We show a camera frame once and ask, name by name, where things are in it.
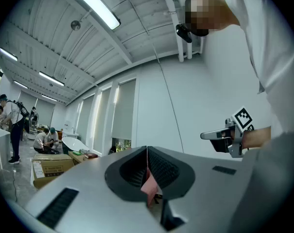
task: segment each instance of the ceiling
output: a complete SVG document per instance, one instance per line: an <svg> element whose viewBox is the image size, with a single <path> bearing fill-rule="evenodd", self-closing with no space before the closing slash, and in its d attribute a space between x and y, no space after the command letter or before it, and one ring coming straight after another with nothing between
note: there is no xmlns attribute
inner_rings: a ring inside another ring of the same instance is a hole
<svg viewBox="0 0 294 233"><path fill-rule="evenodd" d="M0 47L18 57L16 62L0 55L4 73L35 92L69 104L112 75L155 59L152 43L159 57L178 53L165 0L103 1L121 21L114 30L82 0L20 0L0 30ZM179 2L173 1L181 21ZM74 20L81 22L78 31L71 29ZM193 41L193 51L199 42ZM52 87L39 71L65 86Z"/></svg>

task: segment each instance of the black pants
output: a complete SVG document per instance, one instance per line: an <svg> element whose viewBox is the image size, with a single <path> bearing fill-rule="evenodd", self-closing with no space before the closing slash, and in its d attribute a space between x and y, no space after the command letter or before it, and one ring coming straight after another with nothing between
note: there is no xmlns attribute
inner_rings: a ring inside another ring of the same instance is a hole
<svg viewBox="0 0 294 233"><path fill-rule="evenodd" d="M12 127L12 131L11 131L13 158L16 160L19 159L19 141L20 141L20 135L23 128L24 128L24 119L18 121L17 123L14 123Z"/></svg>

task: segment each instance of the fluorescent light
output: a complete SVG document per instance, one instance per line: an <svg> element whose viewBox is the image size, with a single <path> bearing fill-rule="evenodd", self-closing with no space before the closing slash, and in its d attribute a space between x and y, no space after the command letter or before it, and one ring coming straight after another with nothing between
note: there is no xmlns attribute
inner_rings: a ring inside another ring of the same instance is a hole
<svg viewBox="0 0 294 233"><path fill-rule="evenodd" d="M62 82L60 82L60 81L58 81L58 80L56 80L56 79L50 77L49 75L47 75L47 74L45 74L45 73L43 73L43 72L39 72L39 74L40 74L41 76L43 76L44 78L46 78L46 79L48 79L48 80L50 80L50 81L53 81L54 83L57 83L57 84L59 84L59 85L61 85L61 86L64 86L64 85L65 85L64 83L62 83Z"/></svg>
<svg viewBox="0 0 294 233"><path fill-rule="evenodd" d="M114 96L114 103L117 103L118 101L118 94L119 94L119 88L116 89L116 94Z"/></svg>
<svg viewBox="0 0 294 233"><path fill-rule="evenodd" d="M21 84L21 83L18 83L18 82L17 82L17 81L15 81L15 80L14 80L14 82L15 82L16 84L20 85L21 87L28 89L28 87L24 86L23 84Z"/></svg>
<svg viewBox="0 0 294 233"><path fill-rule="evenodd" d="M56 101L57 102L57 100L56 99L52 99L52 98L49 98L49 97L47 97L47 96L44 96L44 95L42 95L43 97L45 97L45 98L47 98L47 99L50 99L50 100L53 100L53 101Z"/></svg>
<svg viewBox="0 0 294 233"><path fill-rule="evenodd" d="M115 29L120 25L120 22L114 14L106 7L101 0L84 0L108 25L110 29Z"/></svg>
<svg viewBox="0 0 294 233"><path fill-rule="evenodd" d="M9 53L8 51L6 51L6 50L4 50L4 49L2 49L2 48L0 48L0 51L1 51L2 53L4 53L6 56L8 56L8 57L12 58L13 60L17 61L17 57L16 57L15 55Z"/></svg>

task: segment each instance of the window blind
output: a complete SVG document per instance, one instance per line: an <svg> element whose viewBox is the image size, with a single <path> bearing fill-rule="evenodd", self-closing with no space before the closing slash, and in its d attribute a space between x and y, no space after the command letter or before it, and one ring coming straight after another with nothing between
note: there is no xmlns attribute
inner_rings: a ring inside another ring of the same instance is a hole
<svg viewBox="0 0 294 233"><path fill-rule="evenodd" d="M94 149L100 153L102 153L103 148L104 118L106 116L110 90L111 88L102 92L96 116Z"/></svg>
<svg viewBox="0 0 294 233"><path fill-rule="evenodd" d="M32 110L32 107L35 106L36 99L37 99L36 97L21 91L18 101L22 102L22 104L25 106L27 111L30 113Z"/></svg>
<svg viewBox="0 0 294 233"><path fill-rule="evenodd" d="M87 125L93 99L94 95L83 100L82 109L78 121L77 133L80 135L81 141L84 144L86 143Z"/></svg>
<svg viewBox="0 0 294 233"><path fill-rule="evenodd" d="M120 84L114 111L112 137L132 140L136 80Z"/></svg>
<svg viewBox="0 0 294 233"><path fill-rule="evenodd" d="M38 124L54 127L53 125L51 125L51 122L55 104L38 99L35 107L36 112L39 114Z"/></svg>

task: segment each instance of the backpack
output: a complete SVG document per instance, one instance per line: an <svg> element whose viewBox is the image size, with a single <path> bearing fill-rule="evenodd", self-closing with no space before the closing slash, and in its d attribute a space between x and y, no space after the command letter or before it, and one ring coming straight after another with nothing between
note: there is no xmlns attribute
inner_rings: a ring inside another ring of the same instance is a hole
<svg viewBox="0 0 294 233"><path fill-rule="evenodd" d="M27 111L27 109L25 108L25 106L21 103L21 102L13 102L13 101L10 101L8 100L8 102L12 102L14 104L16 104L19 108L19 112L21 113L21 115L23 117L28 117L29 116L29 112Z"/></svg>

